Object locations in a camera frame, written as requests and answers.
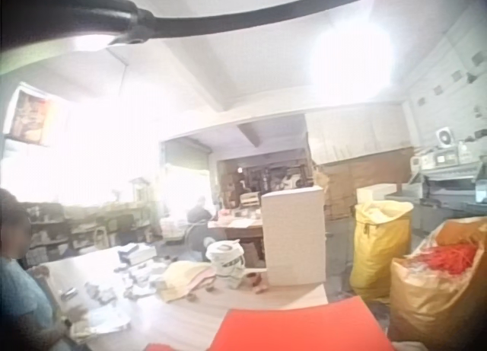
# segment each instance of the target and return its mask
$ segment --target yellow bag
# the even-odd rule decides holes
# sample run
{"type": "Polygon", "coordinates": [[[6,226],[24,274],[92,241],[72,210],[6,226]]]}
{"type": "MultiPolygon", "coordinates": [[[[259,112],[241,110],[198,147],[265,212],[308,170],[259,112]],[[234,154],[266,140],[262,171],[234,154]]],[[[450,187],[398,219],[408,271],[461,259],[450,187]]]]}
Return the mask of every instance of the yellow bag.
{"type": "Polygon", "coordinates": [[[487,312],[487,217],[451,219],[412,255],[432,245],[475,243],[473,265],[459,276],[417,272],[406,259],[391,266],[389,338],[419,341],[430,351],[465,349],[487,312]]]}
{"type": "Polygon", "coordinates": [[[374,201],[355,207],[355,253],[350,285],[365,301],[387,302],[390,264],[409,252],[411,203],[374,201]]]}

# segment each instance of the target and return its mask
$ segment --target white box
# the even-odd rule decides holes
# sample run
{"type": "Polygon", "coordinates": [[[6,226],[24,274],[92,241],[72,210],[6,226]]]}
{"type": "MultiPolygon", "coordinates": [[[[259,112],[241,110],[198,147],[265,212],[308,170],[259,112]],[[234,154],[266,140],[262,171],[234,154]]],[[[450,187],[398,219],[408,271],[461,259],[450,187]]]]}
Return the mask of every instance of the white box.
{"type": "Polygon", "coordinates": [[[395,183],[378,183],[377,185],[357,189],[357,203],[368,203],[375,200],[385,200],[386,195],[397,191],[395,183]]]}
{"type": "Polygon", "coordinates": [[[264,249],[271,286],[325,281],[324,205],[321,187],[262,196],[264,249]]]}

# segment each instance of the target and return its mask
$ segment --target brown sack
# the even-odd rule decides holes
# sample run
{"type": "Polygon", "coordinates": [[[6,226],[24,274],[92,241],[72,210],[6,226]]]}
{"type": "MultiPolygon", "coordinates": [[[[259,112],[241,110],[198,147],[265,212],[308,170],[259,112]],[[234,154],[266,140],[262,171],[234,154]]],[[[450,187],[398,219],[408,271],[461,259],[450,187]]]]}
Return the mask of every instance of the brown sack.
{"type": "Polygon", "coordinates": [[[487,311],[487,217],[447,220],[413,256],[439,245],[476,243],[471,268],[460,276],[417,271],[395,259],[391,266],[389,337],[419,341],[430,351],[462,349],[487,311]]]}

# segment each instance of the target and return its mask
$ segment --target bucket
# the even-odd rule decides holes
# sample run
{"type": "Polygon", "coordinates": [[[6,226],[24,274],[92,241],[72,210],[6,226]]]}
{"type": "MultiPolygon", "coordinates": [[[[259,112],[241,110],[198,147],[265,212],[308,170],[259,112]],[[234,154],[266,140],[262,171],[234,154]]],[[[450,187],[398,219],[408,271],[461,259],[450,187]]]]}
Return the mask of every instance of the bucket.
{"type": "Polygon", "coordinates": [[[218,241],[208,246],[207,258],[216,270],[216,276],[224,279],[228,287],[236,289],[244,277],[244,249],[238,241],[218,241]]]}

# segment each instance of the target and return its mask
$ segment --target red yarn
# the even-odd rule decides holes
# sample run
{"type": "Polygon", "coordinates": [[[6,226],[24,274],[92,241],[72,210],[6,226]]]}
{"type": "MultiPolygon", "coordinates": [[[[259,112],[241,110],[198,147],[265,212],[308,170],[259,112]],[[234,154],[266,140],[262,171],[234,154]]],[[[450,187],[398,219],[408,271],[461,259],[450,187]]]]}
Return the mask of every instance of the red yarn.
{"type": "Polygon", "coordinates": [[[452,244],[431,247],[427,253],[419,254],[416,259],[426,263],[432,270],[460,275],[472,266],[476,252],[477,246],[474,244],[452,244]]]}

